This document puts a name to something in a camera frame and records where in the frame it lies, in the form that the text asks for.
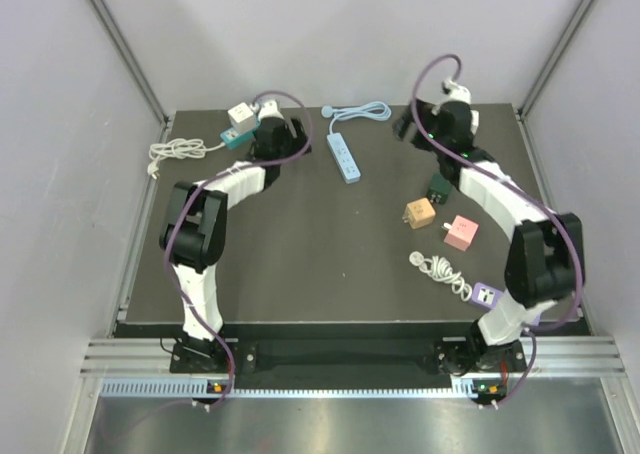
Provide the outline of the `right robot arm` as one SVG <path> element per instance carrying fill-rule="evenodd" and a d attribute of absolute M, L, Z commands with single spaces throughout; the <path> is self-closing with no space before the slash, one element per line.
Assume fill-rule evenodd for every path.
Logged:
<path fill-rule="evenodd" d="M 396 138 L 435 153 L 441 175 L 479 205 L 510 242 L 503 294 L 469 328 L 461 355 L 453 359 L 457 374 L 492 368 L 536 318 L 565 298 L 577 298 L 585 282 L 581 220 L 554 213 L 520 189 L 476 146 L 476 118 L 466 101 L 436 106 L 416 99 L 393 126 Z"/>

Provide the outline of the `orange cube adapter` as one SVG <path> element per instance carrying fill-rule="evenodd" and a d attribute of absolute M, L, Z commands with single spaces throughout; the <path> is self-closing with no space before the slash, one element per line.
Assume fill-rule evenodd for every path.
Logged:
<path fill-rule="evenodd" d="M 402 220 L 412 229 L 420 229 L 431 224 L 436 212 L 427 198 L 420 198 L 406 204 Z"/>

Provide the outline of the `teal power strip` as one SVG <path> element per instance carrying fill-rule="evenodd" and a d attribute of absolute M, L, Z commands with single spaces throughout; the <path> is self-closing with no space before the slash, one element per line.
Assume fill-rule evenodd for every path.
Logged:
<path fill-rule="evenodd" d="M 254 126 L 247 131 L 241 131 L 234 127 L 230 127 L 220 134 L 220 139 L 229 150 L 232 150 L 246 142 L 249 142 L 253 138 L 257 128 L 258 126 Z"/>

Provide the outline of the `purple power strip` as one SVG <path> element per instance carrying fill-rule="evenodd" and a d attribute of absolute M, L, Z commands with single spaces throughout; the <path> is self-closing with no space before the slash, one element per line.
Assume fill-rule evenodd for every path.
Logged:
<path fill-rule="evenodd" d="M 469 303 L 483 309 L 493 310 L 504 292 L 487 284 L 477 282 L 474 284 L 469 298 Z"/>

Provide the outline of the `pink cube plug adapter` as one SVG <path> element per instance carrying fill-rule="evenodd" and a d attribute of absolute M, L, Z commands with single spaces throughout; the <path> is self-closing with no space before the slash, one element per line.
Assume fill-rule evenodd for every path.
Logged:
<path fill-rule="evenodd" d="M 444 223 L 446 231 L 444 243 L 460 251 L 466 251 L 478 231 L 479 225 L 463 216 L 457 215 L 450 223 Z"/>

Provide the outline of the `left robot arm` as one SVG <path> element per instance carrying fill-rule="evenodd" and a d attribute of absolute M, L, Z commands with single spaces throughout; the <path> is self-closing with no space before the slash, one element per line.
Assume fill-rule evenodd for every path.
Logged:
<path fill-rule="evenodd" d="M 159 237 L 184 309 L 171 372 L 221 373 L 234 366 L 230 347 L 220 335 L 224 321 L 216 283 L 229 210 L 268 189 L 279 178 L 282 164 L 310 151 L 299 118 L 267 117 L 259 122 L 244 159 L 210 179 L 174 185 Z"/>

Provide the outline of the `dark green cube adapter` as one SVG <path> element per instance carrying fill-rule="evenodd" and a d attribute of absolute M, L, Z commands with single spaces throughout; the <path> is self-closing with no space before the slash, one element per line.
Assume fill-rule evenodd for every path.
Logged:
<path fill-rule="evenodd" d="M 440 173 L 435 173 L 428 184 L 426 198 L 432 204 L 444 205 L 447 203 L 453 186 Z"/>

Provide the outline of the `white cube adapter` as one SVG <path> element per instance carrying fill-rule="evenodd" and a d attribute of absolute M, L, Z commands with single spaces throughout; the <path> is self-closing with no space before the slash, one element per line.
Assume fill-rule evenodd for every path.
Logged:
<path fill-rule="evenodd" d="M 475 109 L 471 110 L 471 124 L 470 124 L 470 132 L 473 135 L 476 135 L 479 127 L 479 112 Z"/>
<path fill-rule="evenodd" d="M 231 126 L 238 134 L 252 131 L 258 124 L 258 119 L 252 107 L 241 102 L 227 111 Z"/>

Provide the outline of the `light blue power strip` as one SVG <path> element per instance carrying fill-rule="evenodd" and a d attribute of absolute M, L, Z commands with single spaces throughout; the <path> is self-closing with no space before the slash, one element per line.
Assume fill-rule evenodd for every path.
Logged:
<path fill-rule="evenodd" d="M 326 139 L 344 182 L 346 184 L 358 182 L 361 178 L 361 172 L 342 135 L 331 133 L 327 135 Z"/>

